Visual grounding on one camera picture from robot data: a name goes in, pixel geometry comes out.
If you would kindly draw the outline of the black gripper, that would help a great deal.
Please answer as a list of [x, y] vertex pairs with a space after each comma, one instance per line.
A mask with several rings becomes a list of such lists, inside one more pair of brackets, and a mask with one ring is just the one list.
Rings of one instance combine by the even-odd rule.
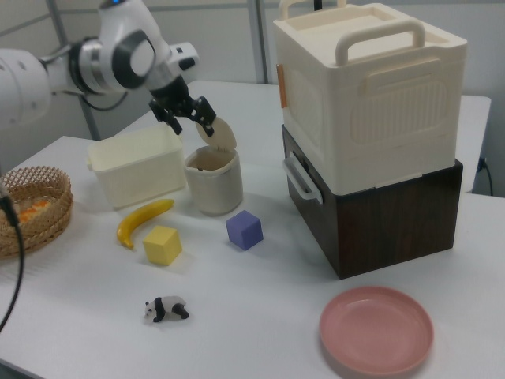
[[182, 127], [177, 117], [188, 117], [199, 124], [207, 137], [212, 137], [214, 128], [212, 124], [216, 113], [210, 103], [203, 96], [193, 99], [189, 95], [188, 85], [183, 76], [177, 76], [166, 86], [152, 90], [152, 99], [149, 107], [158, 122], [166, 123], [175, 134], [182, 132]]

